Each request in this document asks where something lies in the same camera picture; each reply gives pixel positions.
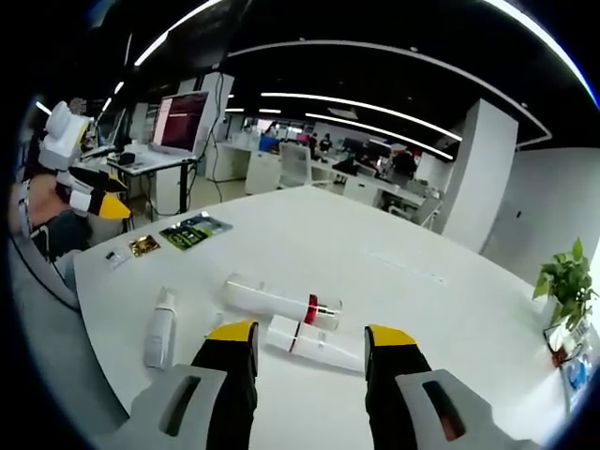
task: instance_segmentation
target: small card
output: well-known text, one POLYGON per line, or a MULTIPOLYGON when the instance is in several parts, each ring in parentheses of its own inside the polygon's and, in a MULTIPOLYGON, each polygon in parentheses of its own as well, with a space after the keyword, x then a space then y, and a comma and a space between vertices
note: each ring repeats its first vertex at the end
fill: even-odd
POLYGON ((160 232, 160 235, 180 250, 192 248, 208 238, 208 234, 201 232, 200 230, 195 230, 192 227, 182 225, 181 222, 166 228, 160 232))
POLYGON ((160 235, 181 250, 187 250, 200 244, 204 239, 224 233, 233 228, 229 223, 221 222, 206 212, 182 220, 160 232, 160 235))
POLYGON ((188 218, 181 222, 182 225, 191 227, 194 230, 200 230, 204 234, 212 236, 214 234, 224 233, 231 228, 229 223, 221 222, 220 220, 211 217, 208 213, 202 211, 198 216, 188 218))
POLYGON ((129 248, 131 249, 131 253, 133 253, 133 256, 139 258, 140 256, 143 256, 146 253, 150 253, 151 251, 160 248, 160 244, 154 237, 148 234, 147 236, 140 237, 135 241, 130 241, 129 248))

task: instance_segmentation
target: ceiling light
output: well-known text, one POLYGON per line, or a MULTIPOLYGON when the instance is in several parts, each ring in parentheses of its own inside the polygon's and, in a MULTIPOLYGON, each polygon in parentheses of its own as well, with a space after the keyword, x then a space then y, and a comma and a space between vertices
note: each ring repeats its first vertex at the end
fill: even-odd
POLYGON ((334 122, 339 122, 339 123, 342 123, 342 124, 348 124, 348 125, 352 125, 354 127, 360 127, 360 128, 364 128, 364 129, 370 129, 371 131, 375 131, 376 133, 387 134, 388 136, 392 136, 393 138, 399 139, 401 141, 406 141, 407 143, 413 143, 415 145, 423 147, 423 148, 425 148, 426 150, 428 150, 430 152, 433 152, 433 153, 435 153, 437 155, 440 155, 441 157, 453 160, 453 158, 450 155, 448 155, 447 153, 444 153, 444 152, 438 150, 437 148, 433 148, 432 146, 427 145, 426 143, 421 143, 419 141, 415 141, 414 139, 407 138, 406 136, 402 136, 400 134, 392 133, 391 131, 386 131, 386 130, 381 129, 381 128, 372 127, 371 125, 359 124, 358 122, 353 122, 352 120, 338 119, 337 117, 328 117, 326 115, 311 114, 309 112, 307 112, 306 116, 307 117, 314 117, 316 119, 332 120, 334 122))
POLYGON ((381 142, 381 141, 377 141, 376 139, 369 139, 368 140, 370 143, 377 143, 379 145, 383 145, 384 147, 387 148, 391 148, 391 145, 389 143, 385 143, 385 142, 381 142))
POLYGON ((121 90, 121 88, 123 87, 124 84, 125 84, 124 82, 119 82, 119 84, 116 85, 116 87, 114 88, 115 95, 121 90))
POLYGON ((36 102, 36 106, 48 115, 53 113, 46 107, 46 105, 44 105, 43 103, 40 103, 39 101, 36 102))
POLYGON ((219 3, 222 0, 209 0, 206 3, 201 4, 199 7, 196 7, 195 9, 192 9, 188 14, 186 14, 184 17, 182 17, 181 19, 179 19, 176 23, 174 23, 167 31, 165 31, 162 35, 160 35, 158 37, 157 40, 155 40, 152 44, 150 44, 150 47, 148 47, 145 52, 143 52, 140 57, 136 60, 136 62, 134 63, 135 66, 141 66, 142 63, 146 60, 146 58, 148 56, 150 56, 150 54, 152 54, 152 52, 154 50, 156 50, 158 47, 160 47, 160 45, 162 45, 162 43, 167 40, 167 36, 169 35, 169 32, 174 30, 175 28, 177 28, 179 25, 181 25, 183 22, 191 19, 192 17, 194 17, 196 14, 199 14, 201 12, 203 12, 205 9, 210 8, 214 5, 216 5, 217 3, 219 3))
POLYGON ((106 103, 104 103, 104 106, 102 107, 103 113, 106 111, 106 109, 109 107, 109 105, 111 104, 112 101, 113 101, 113 99, 111 97, 109 97, 109 99, 106 100, 106 103))
POLYGON ((575 62, 573 62, 571 57, 564 51, 563 47, 561 47, 561 45, 556 40, 554 40, 554 38, 544 28, 538 25, 537 22, 535 22, 531 17, 524 14, 516 7, 508 4, 504 0, 484 1, 492 5, 493 7, 499 9, 503 13, 508 14, 510 17, 515 19, 529 31, 534 33, 540 40, 542 40, 542 42, 544 42, 569 67, 571 72, 573 72, 573 74, 577 77, 577 79, 583 85, 585 90, 588 91, 588 94, 592 98, 593 103, 596 105, 596 107, 598 107, 598 101, 595 95, 593 94, 592 88, 588 85, 588 82, 586 81, 585 77, 583 76, 575 62))
POLYGON ((145 52, 140 55, 140 57, 136 60, 135 63, 133 63, 133 65, 141 66, 142 63, 146 60, 146 58, 148 56, 150 56, 154 50, 156 50, 158 47, 160 47, 165 40, 167 40, 168 35, 169 35, 168 31, 165 31, 162 35, 160 35, 158 37, 158 39, 155 40, 152 44, 150 44, 150 47, 148 47, 145 50, 145 52))
POLYGON ((458 136, 457 134, 455 134, 451 131, 448 131, 447 129, 436 127, 435 125, 430 124, 429 122, 426 122, 425 120, 417 119, 416 117, 412 117, 411 115, 408 115, 408 114, 403 114, 402 112, 392 111, 392 110, 388 110, 386 108, 381 108, 379 106, 369 105, 368 103, 361 103, 360 101, 344 100, 343 98, 334 98, 334 97, 312 96, 309 94, 282 94, 279 92, 263 92, 261 94, 261 96, 263 96, 263 97, 284 97, 284 98, 306 98, 306 99, 310 99, 310 100, 333 101, 336 103, 343 103, 346 105, 353 105, 353 106, 358 106, 361 108, 368 108, 373 111, 391 114, 391 115, 395 115, 396 117, 401 117, 402 119, 410 120, 416 124, 423 125, 424 127, 435 129, 436 131, 439 131, 439 132, 445 134, 446 136, 449 136, 452 139, 455 139, 457 141, 462 141, 462 138, 460 136, 458 136))

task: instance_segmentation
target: white cylindrical container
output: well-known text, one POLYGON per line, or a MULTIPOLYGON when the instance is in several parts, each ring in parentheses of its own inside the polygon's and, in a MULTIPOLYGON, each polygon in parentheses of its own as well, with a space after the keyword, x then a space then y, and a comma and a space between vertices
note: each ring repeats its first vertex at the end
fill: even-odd
POLYGON ((314 361, 365 373, 365 343, 358 338, 274 316, 266 333, 266 343, 314 361))
POLYGON ((338 328, 341 301, 310 292, 293 292, 231 274, 223 287, 225 303, 257 312, 280 315, 326 330, 338 328))
POLYGON ((149 368, 167 368, 172 361, 175 339, 175 295, 162 288, 143 344, 143 363, 149 368))

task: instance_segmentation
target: green leaves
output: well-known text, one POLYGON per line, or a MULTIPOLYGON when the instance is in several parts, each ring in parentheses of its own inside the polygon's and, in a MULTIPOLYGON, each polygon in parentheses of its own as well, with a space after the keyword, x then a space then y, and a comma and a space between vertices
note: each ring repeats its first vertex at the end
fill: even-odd
POLYGON ((557 298, 560 304, 554 310, 553 323, 568 317, 567 326, 573 327, 585 315, 587 302, 596 296, 589 271, 590 262, 583 256, 579 238, 570 252, 557 253, 552 262, 542 265, 533 298, 546 294, 557 298))
POLYGON ((575 261, 581 261, 581 258, 583 258, 583 246, 579 238, 577 238, 577 241, 573 245, 573 258, 575 258, 575 261))
POLYGON ((566 263, 566 255, 564 253, 554 255, 553 258, 556 260, 557 263, 566 263))
POLYGON ((533 291, 533 298, 537 298, 541 295, 546 295, 550 291, 550 280, 548 275, 540 273, 540 278, 535 283, 535 290, 533 291))

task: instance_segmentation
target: white table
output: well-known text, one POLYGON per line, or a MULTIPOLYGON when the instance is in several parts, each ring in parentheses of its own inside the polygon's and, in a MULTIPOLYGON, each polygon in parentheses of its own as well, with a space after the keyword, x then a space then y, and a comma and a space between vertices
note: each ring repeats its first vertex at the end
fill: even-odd
POLYGON ((149 150, 148 145, 145 144, 130 144, 126 146, 126 151, 135 155, 135 160, 132 163, 119 164, 118 155, 115 158, 108 158, 107 162, 120 173, 130 177, 179 168, 178 173, 166 174, 163 172, 165 179, 160 183, 156 182, 152 202, 155 208, 160 211, 186 212, 188 210, 188 166, 196 162, 191 154, 180 156, 159 153, 149 150), (176 187, 178 187, 177 200, 173 189, 176 187))
POLYGON ((425 201, 425 197, 421 197, 414 192, 410 192, 399 185, 394 185, 392 183, 386 183, 383 180, 374 177, 368 177, 364 175, 349 175, 345 172, 337 171, 332 167, 330 163, 320 162, 320 161, 312 161, 311 166, 314 169, 319 171, 324 171, 327 173, 334 173, 336 175, 343 176, 349 180, 353 180, 359 182, 363 185, 369 186, 370 188, 374 188, 379 190, 380 192, 388 192, 396 197, 399 197, 406 202, 415 204, 416 206, 421 206, 425 201))
MULTIPOLYGON (((234 228, 182 252, 152 223, 75 259, 82 315, 114 393, 131 401, 155 377, 144 368, 145 326, 158 291, 177 291, 174 360, 189 363, 208 312, 231 272, 343 300, 339 333, 369 323, 417 339, 433 368, 446 368, 485 398, 514 438, 544 440, 565 414, 533 287, 466 248, 374 208, 314 187, 284 189, 206 208, 234 228), (111 271, 105 255, 153 234, 161 248, 111 271)), ((226 310, 226 320, 248 316, 226 310)), ((261 333, 268 321, 260 319, 261 333)), ((372 448, 366 382, 261 346, 253 449, 372 448)))

